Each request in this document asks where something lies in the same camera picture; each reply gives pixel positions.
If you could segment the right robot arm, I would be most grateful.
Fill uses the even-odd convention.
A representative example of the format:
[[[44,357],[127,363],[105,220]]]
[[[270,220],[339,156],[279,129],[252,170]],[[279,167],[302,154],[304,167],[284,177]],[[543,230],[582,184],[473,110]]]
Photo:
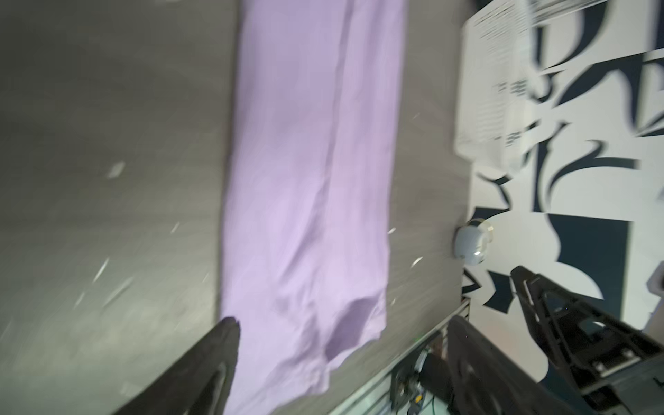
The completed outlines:
[[[511,272],[531,337],[596,414],[663,412],[663,345],[523,266]]]

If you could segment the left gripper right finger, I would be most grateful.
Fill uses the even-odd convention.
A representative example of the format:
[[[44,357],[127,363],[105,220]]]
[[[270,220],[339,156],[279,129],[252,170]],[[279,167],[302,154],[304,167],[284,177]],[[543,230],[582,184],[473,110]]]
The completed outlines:
[[[460,316],[449,321],[447,339],[452,387],[461,414],[575,413]]]

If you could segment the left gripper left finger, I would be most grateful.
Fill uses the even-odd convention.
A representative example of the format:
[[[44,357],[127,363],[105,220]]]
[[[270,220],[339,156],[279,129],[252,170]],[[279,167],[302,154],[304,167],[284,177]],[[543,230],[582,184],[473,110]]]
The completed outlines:
[[[115,413],[223,414],[235,375],[239,344],[239,322],[233,317],[222,319]]]

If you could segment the purple t-shirt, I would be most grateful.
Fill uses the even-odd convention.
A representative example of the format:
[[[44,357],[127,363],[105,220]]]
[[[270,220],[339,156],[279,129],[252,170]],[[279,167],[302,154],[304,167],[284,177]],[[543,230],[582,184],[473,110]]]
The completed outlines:
[[[404,1],[245,1],[221,236],[225,411],[322,394],[387,325]]]

